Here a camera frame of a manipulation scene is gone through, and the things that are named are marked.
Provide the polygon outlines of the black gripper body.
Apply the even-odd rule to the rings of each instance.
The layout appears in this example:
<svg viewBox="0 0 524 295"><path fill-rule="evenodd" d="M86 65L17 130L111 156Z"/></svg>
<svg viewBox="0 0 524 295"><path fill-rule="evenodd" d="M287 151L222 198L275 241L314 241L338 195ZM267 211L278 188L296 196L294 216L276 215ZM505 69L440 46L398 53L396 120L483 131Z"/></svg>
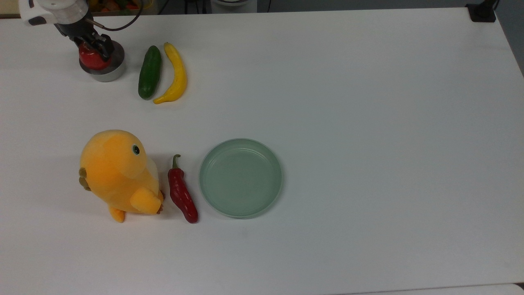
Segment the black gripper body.
<svg viewBox="0 0 524 295"><path fill-rule="evenodd" d="M92 16L86 16L75 23L56 23L54 26L58 29L60 34L68 37L71 41L74 41L74 37L91 37L96 39L96 35L99 35L99 33L95 30L94 25L89 22L93 20Z"/></svg>

